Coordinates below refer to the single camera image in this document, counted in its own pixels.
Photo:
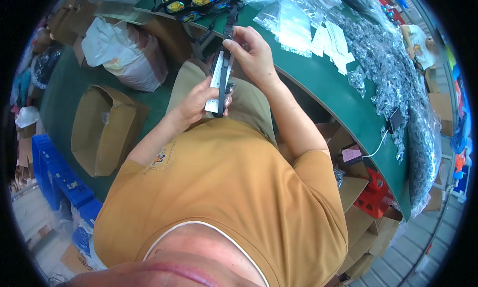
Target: red plastic stool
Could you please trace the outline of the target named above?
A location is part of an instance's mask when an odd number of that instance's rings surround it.
[[[383,177],[374,170],[367,167],[367,172],[372,177],[372,182],[354,202],[354,206],[360,208],[371,217],[379,219],[393,201],[393,195],[389,193],[388,185]]]

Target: khaki pants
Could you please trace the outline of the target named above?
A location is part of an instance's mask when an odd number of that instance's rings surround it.
[[[190,59],[184,62],[176,77],[166,114],[185,99],[194,86],[204,81],[206,74],[209,74],[209,71],[201,61]],[[233,100],[228,107],[228,116],[224,118],[249,124],[277,147],[274,130],[272,129],[271,108],[266,96],[247,81],[234,77],[233,79],[236,82],[232,94]]]

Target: green workbench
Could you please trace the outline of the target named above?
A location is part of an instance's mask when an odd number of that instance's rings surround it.
[[[172,17],[163,12],[152,13],[153,0],[141,0],[134,6],[135,10],[151,14]],[[275,41],[274,35],[253,21],[258,10],[245,6],[239,13],[238,25],[252,26],[271,46],[272,57],[276,70],[296,83],[313,99],[322,105],[336,120],[347,129],[355,141],[367,154],[372,154],[380,144],[380,129],[386,125],[384,117],[376,114],[376,108],[370,98],[376,94],[375,84],[365,80],[367,92],[362,99],[354,87],[349,85],[347,77],[341,75],[329,57],[312,55],[312,59],[281,50],[281,45]],[[342,10],[343,15],[356,19],[349,7]],[[216,19],[214,34],[222,37],[222,30],[226,22],[226,14]],[[212,15],[188,23],[193,27],[207,29],[212,22]],[[354,61],[347,64],[347,70],[354,70],[358,66]],[[408,139],[405,131],[405,149],[408,149]],[[407,151],[402,163],[395,159],[397,147],[391,139],[384,141],[378,153],[370,158],[370,162],[382,174],[395,196],[398,205],[406,220],[410,218],[410,193],[406,183],[408,171]]]

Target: mustard yellow t-shirt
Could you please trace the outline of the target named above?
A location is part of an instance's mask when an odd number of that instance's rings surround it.
[[[247,124],[214,119],[178,135],[146,168],[123,164],[95,224],[103,263],[142,261],[168,229],[211,224],[254,260],[271,287],[326,284],[348,248],[330,158],[293,167]]]

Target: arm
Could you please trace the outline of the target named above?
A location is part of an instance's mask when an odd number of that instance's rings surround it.
[[[132,160],[142,166],[149,164],[161,152],[164,146],[171,142],[177,135],[199,121],[205,114],[204,105],[211,98],[218,97],[218,88],[209,87],[211,77],[194,87],[188,96],[172,111],[161,119],[133,150],[126,160]]]
[[[279,131],[294,158],[311,150],[320,150],[330,156],[327,143],[314,122],[297,104],[287,86],[280,81],[272,62],[269,45],[252,27],[234,28],[234,41],[224,46],[234,54],[242,69],[266,95]],[[247,43],[250,51],[241,45]]]
[[[407,53],[410,56],[410,59],[415,58],[415,51],[414,46],[412,46],[412,42],[410,41],[410,34],[412,33],[410,27],[408,25],[401,25],[400,31],[402,31],[403,39],[407,43]]]

